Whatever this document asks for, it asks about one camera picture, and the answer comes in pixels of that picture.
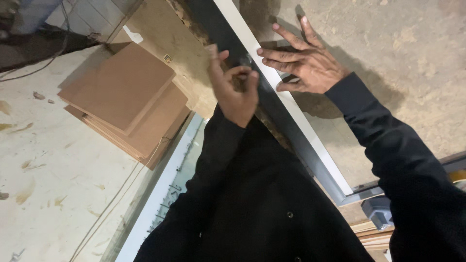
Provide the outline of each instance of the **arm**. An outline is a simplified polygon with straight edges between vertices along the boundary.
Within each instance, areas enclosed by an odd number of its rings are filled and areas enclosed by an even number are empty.
[[[236,67],[224,74],[220,61],[228,57],[228,51],[218,54],[216,46],[211,46],[210,51],[209,75],[219,104],[206,125],[195,174],[186,183],[186,193],[179,195],[170,206],[164,221],[141,245],[135,258],[137,262],[188,261],[192,257],[225,170],[235,155],[245,127],[254,115],[259,100],[257,72],[248,67]],[[233,90],[232,78],[238,74],[249,74],[245,93]]]
[[[422,256],[466,260],[466,194],[451,183],[416,132],[394,118],[354,73],[325,95],[366,147],[372,172],[391,200],[395,261]]]
[[[279,85],[277,91],[325,94],[366,147],[372,171],[391,200],[395,261],[466,260],[466,194],[453,186],[416,132],[394,118],[356,74],[336,61],[306,17],[301,27],[307,42],[278,24],[273,26],[298,52],[259,49],[258,54],[265,65],[300,78]]]

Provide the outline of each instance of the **stacked wood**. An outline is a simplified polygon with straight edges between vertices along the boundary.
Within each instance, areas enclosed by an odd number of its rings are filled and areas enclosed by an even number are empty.
[[[174,71],[130,43],[58,95],[94,131],[153,169],[190,110]]]
[[[389,249],[394,227],[388,226],[385,230],[379,231],[370,220],[353,223],[350,226],[367,250]]]

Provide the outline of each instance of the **black clothing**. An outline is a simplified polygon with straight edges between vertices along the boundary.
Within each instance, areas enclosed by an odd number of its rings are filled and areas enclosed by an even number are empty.
[[[391,199],[394,261],[466,261],[466,194],[415,131],[354,73],[326,96],[367,148]],[[135,261],[373,261],[299,160],[255,117],[242,129],[217,107],[186,188]]]

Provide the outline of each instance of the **hand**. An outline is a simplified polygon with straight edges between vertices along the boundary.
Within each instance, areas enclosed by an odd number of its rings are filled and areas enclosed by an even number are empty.
[[[297,53],[258,49],[262,62],[279,71],[300,78],[294,83],[282,83],[277,91],[300,91],[323,94],[351,72],[344,68],[317,39],[308,19],[301,19],[301,27],[308,42],[299,39],[279,24],[273,24],[276,33],[286,39]]]
[[[238,66],[223,73],[220,63],[225,60],[229,52],[223,51],[219,54],[217,45],[208,47],[210,52],[209,76],[213,85],[213,92],[219,102],[223,115],[231,122],[242,128],[253,118],[256,111],[259,96],[257,87],[259,83],[259,74],[252,71],[250,67]],[[247,74],[246,91],[239,93],[234,90],[233,76]]]

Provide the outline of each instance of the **person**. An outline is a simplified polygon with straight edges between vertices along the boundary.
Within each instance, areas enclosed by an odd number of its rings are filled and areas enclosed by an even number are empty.
[[[259,49],[263,63],[300,78],[277,91],[325,94],[343,113],[391,200],[393,261],[466,261],[466,195],[416,132],[394,118],[355,73],[319,42],[306,17],[306,41],[274,24],[297,52]],[[258,73],[223,73],[211,46],[209,75],[218,100],[205,128],[187,192],[147,237],[135,261],[373,261],[345,219],[254,117]],[[247,74],[246,91],[232,78]]]

